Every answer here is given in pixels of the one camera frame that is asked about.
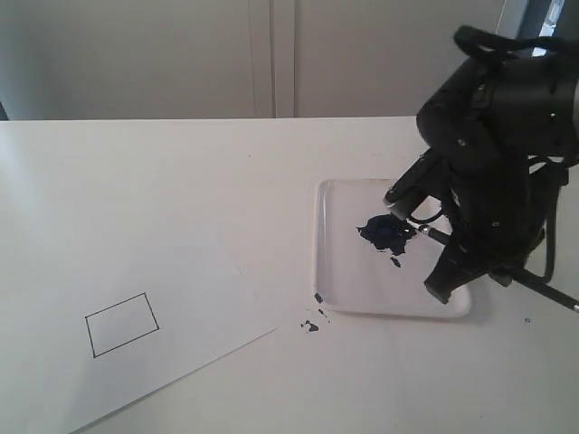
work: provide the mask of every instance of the drawn rectangle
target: drawn rectangle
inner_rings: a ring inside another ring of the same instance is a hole
[[[94,358],[159,329],[147,294],[144,292],[87,315],[85,319]]]

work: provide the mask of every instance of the cable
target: cable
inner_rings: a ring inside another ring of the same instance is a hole
[[[543,283],[548,283],[553,278],[555,272],[555,252],[556,252],[556,221],[557,221],[557,201],[559,190],[555,193],[549,210],[546,215],[546,260],[545,274],[539,276]]]
[[[442,212],[442,210],[440,210],[437,213],[435,213],[432,217],[429,217],[428,219],[424,219],[424,220],[423,219],[417,219],[415,217],[412,217],[412,215],[409,215],[408,220],[410,220],[412,223],[416,223],[416,224],[429,224],[429,223],[435,222],[438,219],[440,219],[443,214],[444,214],[444,212]]]

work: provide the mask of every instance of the metal rod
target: metal rod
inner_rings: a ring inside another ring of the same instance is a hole
[[[546,283],[543,283],[540,277],[535,276],[530,271],[526,269],[512,269],[508,274],[521,285],[579,314],[579,301],[577,299],[548,286]]]

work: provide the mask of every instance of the black outline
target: black outline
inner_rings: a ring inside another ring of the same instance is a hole
[[[105,310],[112,309],[113,307],[117,307],[118,305],[122,305],[123,303],[127,303],[128,301],[133,300],[133,299],[135,299],[135,298],[137,298],[137,297],[141,297],[141,296],[145,296],[145,301],[147,301],[148,309],[151,311],[151,316],[153,317],[153,321],[155,321],[155,326],[157,326],[157,328],[154,329],[154,330],[151,330],[151,331],[149,331],[149,332],[146,332],[144,335],[134,337],[133,339],[131,339],[130,341],[125,342],[124,344],[117,345],[117,346],[115,346],[115,347],[113,347],[113,348],[110,348],[109,350],[107,350],[107,351],[105,351],[105,352],[103,352],[103,353],[96,354],[95,351],[94,351],[94,343],[92,342],[92,335],[90,334],[89,318],[90,318],[91,316],[95,316],[95,315],[97,315],[97,314],[99,314],[99,313],[101,313],[101,312],[104,312]],[[156,332],[157,330],[160,329],[159,323],[157,322],[157,318],[155,317],[155,314],[153,313],[153,307],[151,307],[151,304],[150,304],[149,301],[148,301],[148,297],[147,297],[147,293],[146,293],[146,292],[141,292],[140,294],[137,294],[137,295],[135,295],[135,296],[133,296],[133,297],[131,297],[131,298],[127,298],[126,300],[120,301],[120,302],[118,302],[118,303],[116,303],[116,304],[114,304],[114,305],[112,305],[112,306],[105,307],[104,309],[98,310],[97,312],[94,312],[94,313],[92,313],[92,314],[90,314],[90,315],[86,315],[86,316],[84,317],[84,320],[86,321],[86,323],[87,323],[87,329],[89,330],[90,348],[92,349],[92,358],[93,358],[93,359],[96,359],[97,357],[100,357],[100,356],[102,356],[103,354],[109,353],[109,352],[111,352],[112,350],[116,350],[117,348],[120,348],[121,346],[125,346],[126,344],[130,344],[131,342],[134,342],[134,341],[136,341],[137,339],[140,339],[140,338],[143,337],[143,336],[150,335],[151,333]]]

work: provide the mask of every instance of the white table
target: white table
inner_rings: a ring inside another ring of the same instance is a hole
[[[483,278],[455,322],[317,313],[317,184],[396,177],[425,148],[413,118],[0,123],[10,206],[42,216],[82,184],[127,193],[113,210],[127,222],[212,218],[278,327],[87,432],[576,432],[579,316],[529,290]],[[554,280],[576,297],[578,178],[560,202]]]

